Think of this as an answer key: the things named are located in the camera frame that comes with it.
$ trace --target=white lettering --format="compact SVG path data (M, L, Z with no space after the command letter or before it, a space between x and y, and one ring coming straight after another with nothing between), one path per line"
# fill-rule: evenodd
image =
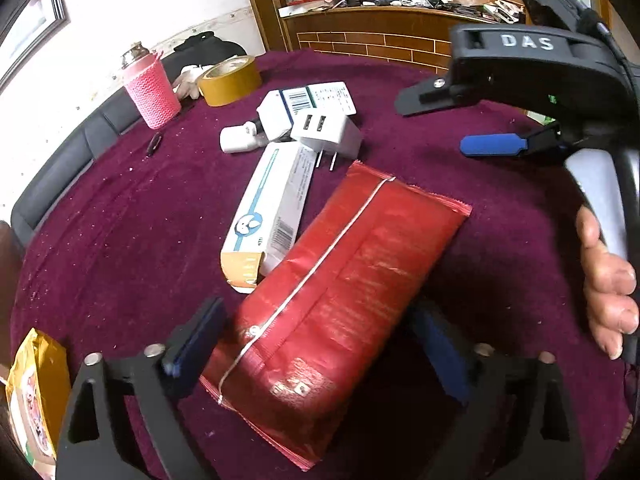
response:
M544 50L553 50L554 46L549 38L540 38L540 46Z
M516 37L511 34L501 34L500 37L504 46L516 46L518 44Z
M523 47L532 46L533 48L538 48L536 43L529 36L524 36L522 38L522 46Z

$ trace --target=human hand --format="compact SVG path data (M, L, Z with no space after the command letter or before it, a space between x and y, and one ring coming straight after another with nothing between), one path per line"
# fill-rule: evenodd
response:
M609 253L600 240L600 225L585 206L576 219L582 242L587 318L596 342L611 359L622 353L622 334L638 328L638 306L628 295L636 290L636 273L629 262Z

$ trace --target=yellow snack bag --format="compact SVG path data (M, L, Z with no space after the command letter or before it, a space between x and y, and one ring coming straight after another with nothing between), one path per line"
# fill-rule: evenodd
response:
M55 468L70 392L65 349L32 328L18 348L9 372L6 399L18 444L44 478Z

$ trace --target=round table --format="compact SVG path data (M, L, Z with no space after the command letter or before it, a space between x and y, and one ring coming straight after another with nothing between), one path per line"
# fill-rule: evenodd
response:
M266 54L258 65L264 85L251 96L222 108L198 101L167 126L151 158L152 132L137 124L73 186L26 255L12 314L14 351L34 326L67 348L73 377L89 352L119 358L164 341L207 296L222 296L233 311L243 296L223 278L220 249L260 151L225 155L220 129L255 118L269 90L341 80L358 109L366 164L474 207L425 293L471 341L558 357L594 478L628 410L623 365L610 362L586 329L574 228L580 195L559 166L473 160L458 149L463 136L527 131L533 122L484 102L401 118L393 106L398 91L429 73L399 64L299 51ZM302 228L348 165L316 170ZM402 328L356 391L327 457L308 473L201 386L179 409L223 480L412 480L459 412ZM132 424L150 472L162 478L139 414Z

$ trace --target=penguin logo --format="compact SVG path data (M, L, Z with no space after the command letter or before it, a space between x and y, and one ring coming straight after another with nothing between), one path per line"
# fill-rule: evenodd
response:
M254 234L262 225L262 215L260 213L250 213L244 215L236 222L235 231L240 237Z

